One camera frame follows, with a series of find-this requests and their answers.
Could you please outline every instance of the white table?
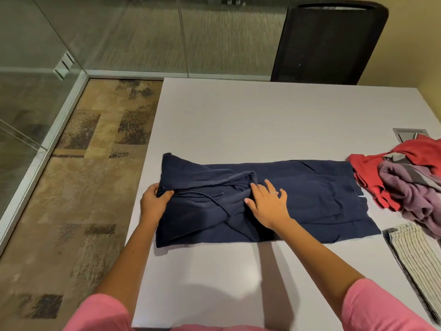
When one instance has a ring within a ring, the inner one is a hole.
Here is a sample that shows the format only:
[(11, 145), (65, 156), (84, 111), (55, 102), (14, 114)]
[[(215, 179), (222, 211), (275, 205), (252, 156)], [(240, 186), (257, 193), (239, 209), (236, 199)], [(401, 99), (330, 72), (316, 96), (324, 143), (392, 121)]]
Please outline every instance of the white table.
[[(441, 138), (440, 124), (415, 88), (167, 78), (127, 239), (139, 221), (141, 195), (159, 180), (165, 152), (200, 164), (344, 160), (392, 149), (398, 144), (393, 127), (425, 128)], [(380, 229), (405, 222), (366, 196)], [(381, 235), (328, 247), (429, 320)], [(183, 323), (341, 330), (283, 241), (152, 248), (133, 326)]]

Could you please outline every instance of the striped cloth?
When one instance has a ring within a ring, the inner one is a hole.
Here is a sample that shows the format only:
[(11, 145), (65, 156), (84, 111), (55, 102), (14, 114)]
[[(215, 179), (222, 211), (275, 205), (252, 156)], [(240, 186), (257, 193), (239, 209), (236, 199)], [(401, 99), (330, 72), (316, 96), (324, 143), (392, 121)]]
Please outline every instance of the striped cloth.
[(441, 325), (441, 262), (421, 227), (406, 223), (384, 230), (383, 236), (430, 319)]

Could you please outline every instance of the hand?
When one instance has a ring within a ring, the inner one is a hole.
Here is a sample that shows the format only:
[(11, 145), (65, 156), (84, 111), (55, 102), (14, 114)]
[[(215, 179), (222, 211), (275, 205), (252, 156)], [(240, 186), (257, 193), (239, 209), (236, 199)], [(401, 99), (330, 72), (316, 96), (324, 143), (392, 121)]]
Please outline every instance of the hand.
[(142, 195), (141, 219), (139, 222), (153, 223), (158, 226), (159, 220), (165, 211), (167, 202), (172, 198), (174, 191), (166, 191), (161, 197), (156, 197), (159, 182), (152, 184)]
[(273, 184), (265, 180), (268, 189), (261, 184), (251, 184), (254, 200), (245, 199), (245, 203), (250, 207), (254, 216), (261, 224), (267, 228), (274, 230), (278, 222), (291, 220), (286, 208), (287, 194), (283, 189), (280, 189), (281, 196), (279, 198), (278, 192)]

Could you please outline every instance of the pink shirt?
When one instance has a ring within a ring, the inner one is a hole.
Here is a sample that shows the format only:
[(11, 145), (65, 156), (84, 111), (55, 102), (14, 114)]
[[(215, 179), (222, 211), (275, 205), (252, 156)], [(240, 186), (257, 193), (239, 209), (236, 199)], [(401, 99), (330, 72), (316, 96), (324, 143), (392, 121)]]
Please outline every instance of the pink shirt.
[[(343, 302), (345, 331), (428, 331), (430, 324), (369, 279), (356, 281)], [(127, 309), (103, 294), (88, 297), (69, 320), (64, 331), (130, 331)], [(264, 331), (239, 325), (228, 328), (183, 325), (172, 331)]]

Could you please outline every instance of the chair backrest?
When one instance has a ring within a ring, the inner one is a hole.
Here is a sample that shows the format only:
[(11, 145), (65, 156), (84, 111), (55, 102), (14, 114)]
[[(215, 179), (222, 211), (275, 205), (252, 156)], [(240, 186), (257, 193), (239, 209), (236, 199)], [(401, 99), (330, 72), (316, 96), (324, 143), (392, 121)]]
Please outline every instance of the chair backrest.
[(289, 7), (271, 81), (356, 85), (388, 16), (387, 8), (366, 1)]

